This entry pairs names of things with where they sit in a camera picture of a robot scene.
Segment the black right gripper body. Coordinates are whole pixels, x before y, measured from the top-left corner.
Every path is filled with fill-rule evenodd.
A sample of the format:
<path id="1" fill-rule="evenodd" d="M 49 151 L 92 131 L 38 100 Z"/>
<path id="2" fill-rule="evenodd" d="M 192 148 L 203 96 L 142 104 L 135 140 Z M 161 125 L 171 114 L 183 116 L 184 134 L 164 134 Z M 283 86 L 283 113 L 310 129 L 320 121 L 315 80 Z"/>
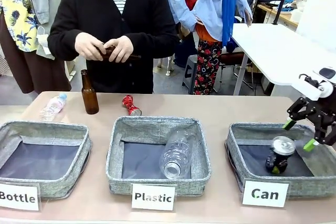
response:
<path id="1" fill-rule="evenodd" d="M 306 99 L 306 120 L 314 127 L 314 131 L 331 133 L 335 131 L 335 111 L 332 111 L 324 103 Z"/>

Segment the person's right hand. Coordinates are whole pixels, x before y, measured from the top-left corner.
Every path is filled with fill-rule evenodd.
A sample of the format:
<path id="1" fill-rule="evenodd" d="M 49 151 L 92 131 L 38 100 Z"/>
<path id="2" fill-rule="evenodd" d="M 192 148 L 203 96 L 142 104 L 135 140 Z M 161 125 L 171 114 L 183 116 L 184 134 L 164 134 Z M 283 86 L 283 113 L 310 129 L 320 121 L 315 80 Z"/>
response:
<path id="1" fill-rule="evenodd" d="M 96 37 L 81 32 L 75 39 L 75 50 L 79 56 L 84 57 L 86 60 L 102 61 L 106 50 L 104 44 Z"/>

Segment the person's left hand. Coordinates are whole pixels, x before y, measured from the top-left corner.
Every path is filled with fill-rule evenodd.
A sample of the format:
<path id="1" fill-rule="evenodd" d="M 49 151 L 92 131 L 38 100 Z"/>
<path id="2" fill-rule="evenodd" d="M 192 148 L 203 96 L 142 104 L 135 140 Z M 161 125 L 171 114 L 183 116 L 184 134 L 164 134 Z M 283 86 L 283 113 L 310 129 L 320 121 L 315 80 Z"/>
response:
<path id="1" fill-rule="evenodd" d="M 110 48 L 114 46 L 114 50 L 109 57 L 110 62 L 124 63 L 133 53 L 132 41 L 127 36 L 121 36 L 116 39 L 110 39 L 104 45 L 104 48 Z"/>

